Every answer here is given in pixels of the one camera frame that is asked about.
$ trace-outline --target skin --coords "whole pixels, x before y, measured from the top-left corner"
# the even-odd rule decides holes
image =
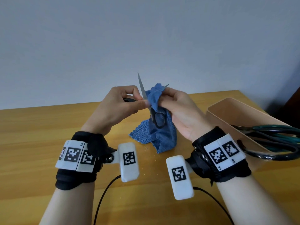
[[[137,101],[124,102],[123,98]],[[185,92],[168,87],[159,105],[171,112],[174,125],[191,142],[214,128]],[[113,87],[81,130],[106,135],[113,125],[148,106],[136,86]],[[294,224],[251,175],[217,186],[235,224]],[[40,224],[91,224],[94,190],[94,183],[56,189]]]

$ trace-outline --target hand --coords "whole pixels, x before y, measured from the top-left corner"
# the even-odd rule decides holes
[[[137,101],[124,102],[123,98],[132,98]],[[112,126],[148,106],[148,100],[143,100],[137,86],[113,87],[82,126],[81,131],[106,135]]]
[[[186,139],[194,142],[213,129],[189,95],[167,87],[159,100],[159,105],[168,109],[178,131]]]

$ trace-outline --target person's right arm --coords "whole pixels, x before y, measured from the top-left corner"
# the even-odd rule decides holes
[[[191,142],[214,128],[185,92],[166,88],[160,106],[172,113],[174,125]],[[294,224],[252,175],[219,182],[217,186],[236,225]]]

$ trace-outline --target qr code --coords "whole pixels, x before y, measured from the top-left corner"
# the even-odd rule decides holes
[[[212,150],[211,152],[209,152],[209,154],[216,164],[228,159],[227,156],[222,152],[221,148]]]
[[[183,166],[172,168],[174,181],[182,181],[186,179],[185,170]]]
[[[60,153],[59,158],[58,158],[59,160],[62,160],[62,156],[64,155],[65,150],[66,150],[66,147],[63,147],[62,152]]]
[[[225,151],[227,151],[227,153],[230,157],[239,153],[237,147],[234,145],[234,143],[232,141],[229,141],[226,144],[223,144],[222,147],[225,149]]]
[[[124,165],[135,163],[134,151],[123,153]]]
[[[64,161],[77,162],[80,156],[81,148],[69,147]]]
[[[80,163],[94,165],[95,159],[95,157],[88,153],[88,150],[84,150]]]

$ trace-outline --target black cable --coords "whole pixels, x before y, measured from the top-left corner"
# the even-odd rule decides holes
[[[100,204],[101,204],[101,202],[102,202],[102,199],[103,199],[103,197],[104,197],[106,191],[108,190],[108,188],[110,187],[110,185],[111,185],[115,180],[117,180],[117,179],[119,179],[119,178],[121,178],[121,175],[115,177],[115,178],[108,184],[108,186],[106,187],[106,189],[104,190],[104,192],[103,192],[103,194],[102,194],[102,197],[101,197],[101,199],[100,199],[100,201],[99,201],[97,210],[96,210],[95,219],[94,219],[94,225],[96,225],[96,220],[97,220],[97,215],[98,215],[98,211],[99,211],[99,208],[100,208]]]
[[[226,209],[223,207],[223,205],[222,205],[222,204],[221,204],[221,203],[220,203],[213,195],[211,195],[209,192],[205,191],[204,189],[201,189],[201,188],[196,187],[196,186],[193,186],[193,189],[194,189],[194,190],[200,190],[200,191],[206,193],[206,194],[207,194],[208,196],[210,196],[212,199],[214,199],[215,202],[217,202],[218,205],[219,205],[219,206],[223,209],[223,211],[226,213],[226,215],[228,216],[228,218],[229,218],[230,222],[232,223],[232,225],[234,225],[234,222],[233,222],[231,216],[229,215],[229,213],[226,211]]]

